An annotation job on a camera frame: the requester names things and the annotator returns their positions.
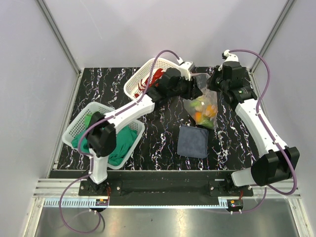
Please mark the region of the clear zip top bag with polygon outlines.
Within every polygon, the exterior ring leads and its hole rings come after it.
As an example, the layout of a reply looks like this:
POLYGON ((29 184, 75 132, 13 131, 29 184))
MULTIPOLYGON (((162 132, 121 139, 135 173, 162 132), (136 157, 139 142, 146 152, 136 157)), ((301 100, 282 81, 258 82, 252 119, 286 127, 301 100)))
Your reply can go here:
POLYGON ((193 100, 184 99, 184 108, 194 121, 195 112, 202 112, 203 117, 214 118, 215 130, 218 127, 217 92, 207 88, 207 81, 210 78, 210 75, 207 73, 193 73, 192 77, 197 78, 198 87, 203 92, 203 95, 193 100))

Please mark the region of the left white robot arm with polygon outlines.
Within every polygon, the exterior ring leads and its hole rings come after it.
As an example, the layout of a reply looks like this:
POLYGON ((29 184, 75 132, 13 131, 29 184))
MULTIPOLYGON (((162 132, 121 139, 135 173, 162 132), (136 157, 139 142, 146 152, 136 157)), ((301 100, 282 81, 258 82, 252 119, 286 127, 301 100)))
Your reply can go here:
POLYGON ((201 95, 195 77, 187 79, 178 69, 168 68, 136 100, 105 114, 104 118, 99 112, 94 113, 85 135, 92 155, 89 189, 97 196, 106 191, 108 157, 117 146, 117 134, 124 127, 172 97, 193 100, 201 95))

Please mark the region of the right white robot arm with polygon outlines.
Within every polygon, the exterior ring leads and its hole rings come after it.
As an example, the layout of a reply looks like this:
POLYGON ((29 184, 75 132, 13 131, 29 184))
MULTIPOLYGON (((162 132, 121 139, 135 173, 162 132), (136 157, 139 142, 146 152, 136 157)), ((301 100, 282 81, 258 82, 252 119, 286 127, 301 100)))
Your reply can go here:
POLYGON ((293 180, 294 193, 297 188, 295 167, 300 153, 289 147, 272 128, 262 113, 254 90, 244 80, 246 68, 240 62, 227 61, 214 68, 208 79, 207 88, 221 93, 227 104, 246 125, 259 153, 259 159, 250 168, 235 171, 224 183, 228 195, 237 195, 242 186, 271 186, 287 179, 293 180))

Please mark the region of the fake orange fruit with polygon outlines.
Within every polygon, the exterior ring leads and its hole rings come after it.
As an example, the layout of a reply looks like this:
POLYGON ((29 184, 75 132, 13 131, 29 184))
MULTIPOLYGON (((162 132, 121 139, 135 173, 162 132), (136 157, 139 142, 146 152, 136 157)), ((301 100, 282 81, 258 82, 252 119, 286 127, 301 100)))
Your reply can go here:
POLYGON ((197 122, 201 121, 202 120, 202 112, 195 112, 194 119, 197 122))

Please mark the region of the red fake lobster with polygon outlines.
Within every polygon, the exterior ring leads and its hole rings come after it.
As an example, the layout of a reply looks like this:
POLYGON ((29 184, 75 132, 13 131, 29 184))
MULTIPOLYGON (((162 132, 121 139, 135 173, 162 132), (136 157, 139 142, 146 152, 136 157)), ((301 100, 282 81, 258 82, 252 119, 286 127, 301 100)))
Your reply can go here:
MULTIPOLYGON (((163 71, 162 68, 157 69, 157 70, 155 71, 154 75, 152 76, 152 78, 150 79, 149 87, 151 87, 152 85, 154 85, 154 83, 155 83, 158 79, 160 79, 163 74, 164 74, 164 71, 163 71)), ((137 85, 138 87, 137 87, 137 88, 138 88, 138 90, 139 90, 140 92, 143 92, 143 91, 145 90, 145 87, 146 87, 148 81, 149 81, 149 78, 147 78, 144 82, 140 81, 140 82, 138 83, 138 85, 137 85)))

